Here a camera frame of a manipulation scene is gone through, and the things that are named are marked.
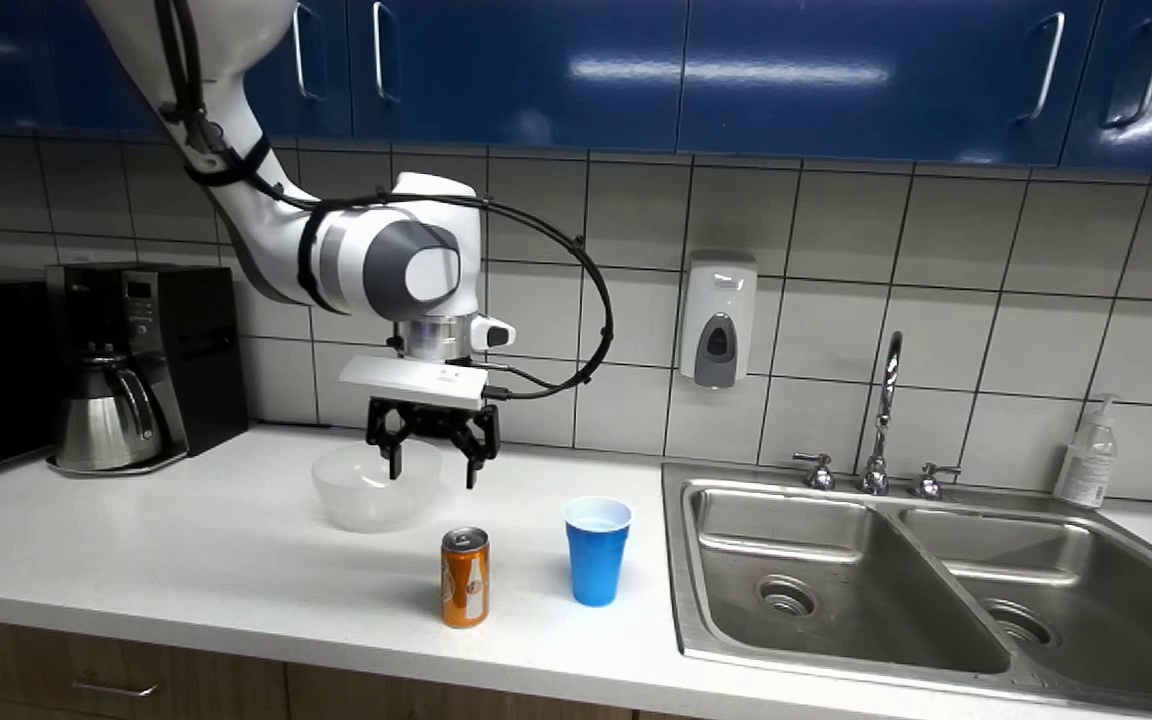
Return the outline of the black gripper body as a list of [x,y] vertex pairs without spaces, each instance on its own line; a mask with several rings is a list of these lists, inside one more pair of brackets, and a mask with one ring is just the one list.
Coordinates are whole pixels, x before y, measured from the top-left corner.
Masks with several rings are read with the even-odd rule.
[[367,401],[367,423],[384,423],[388,434],[407,438],[432,438],[449,441],[454,450],[467,450],[486,434],[499,434],[499,414],[492,405],[486,409],[438,409],[438,405],[412,405],[412,401]]

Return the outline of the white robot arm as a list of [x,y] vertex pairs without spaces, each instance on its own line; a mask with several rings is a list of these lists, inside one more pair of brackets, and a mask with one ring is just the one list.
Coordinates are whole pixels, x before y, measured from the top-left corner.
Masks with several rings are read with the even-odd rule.
[[300,189],[262,130],[246,77],[289,37],[298,0],[83,0],[174,135],[183,172],[226,217],[246,277],[286,306],[391,324],[391,361],[351,361],[363,441],[403,473],[403,441],[465,452],[465,486],[499,450],[489,374],[474,355],[512,330],[480,312],[480,195],[401,172],[388,192],[330,201]]

